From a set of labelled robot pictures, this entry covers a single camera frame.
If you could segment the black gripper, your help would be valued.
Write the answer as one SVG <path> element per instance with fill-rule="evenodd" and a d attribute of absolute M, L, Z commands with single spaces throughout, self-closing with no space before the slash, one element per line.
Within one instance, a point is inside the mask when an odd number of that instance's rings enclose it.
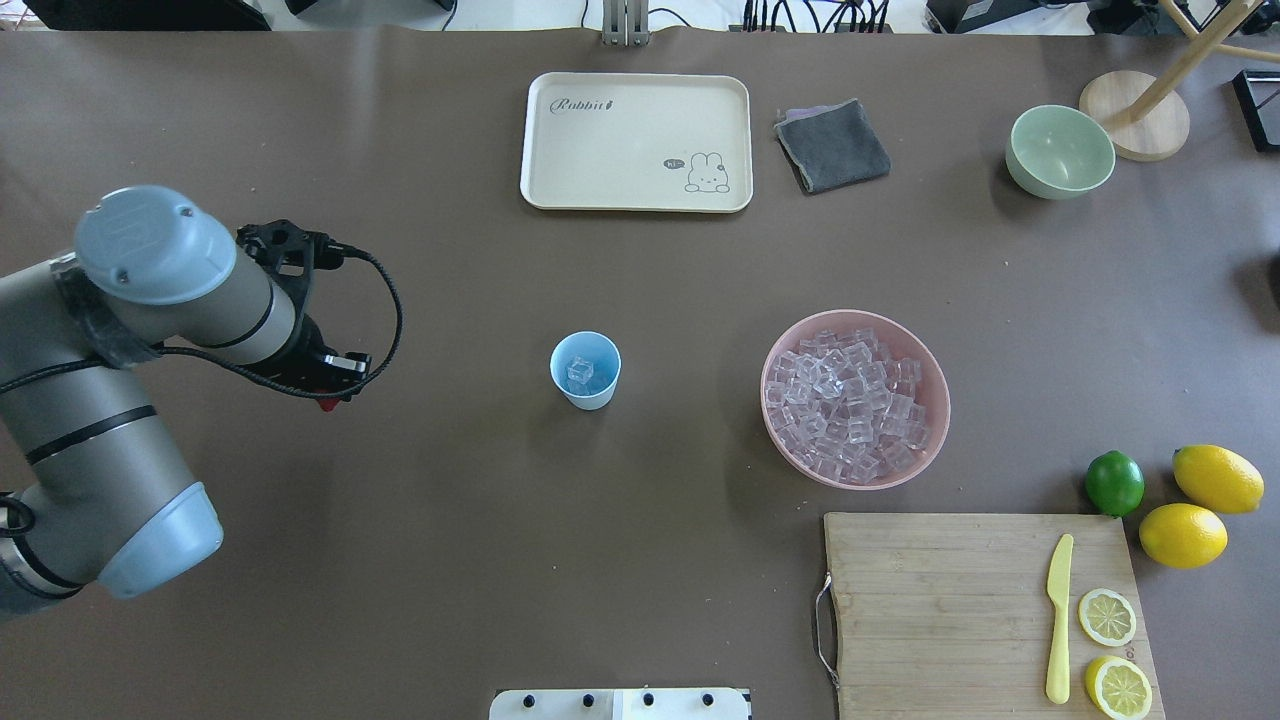
<path fill-rule="evenodd" d="M 358 393 L 369 378 L 371 356 L 352 352 L 338 354 L 330 348 L 317 327 L 302 315 L 298 336 L 285 351 L 285 386 L 311 395 L 323 395 L 316 401 L 346 401 Z"/>

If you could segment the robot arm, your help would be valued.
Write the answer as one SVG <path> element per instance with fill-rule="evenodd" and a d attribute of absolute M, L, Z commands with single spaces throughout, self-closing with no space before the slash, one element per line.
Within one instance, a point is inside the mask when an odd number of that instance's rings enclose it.
<path fill-rule="evenodd" d="M 287 220 L 230 232 L 183 193 L 102 196 L 69 252 L 6 275 L 3 424 L 35 482 L 3 493 L 3 619 L 97 583 L 128 600 L 224 541 L 218 512 L 134 374 L 197 357 L 324 409 L 380 372 L 328 346 L 314 275 L 372 256 Z"/>

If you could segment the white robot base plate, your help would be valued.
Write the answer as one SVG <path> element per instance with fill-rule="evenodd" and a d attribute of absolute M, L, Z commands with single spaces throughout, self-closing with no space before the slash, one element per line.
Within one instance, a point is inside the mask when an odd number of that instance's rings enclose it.
<path fill-rule="evenodd" d="M 732 687 L 511 689 L 489 719 L 751 719 L 749 691 Z"/>

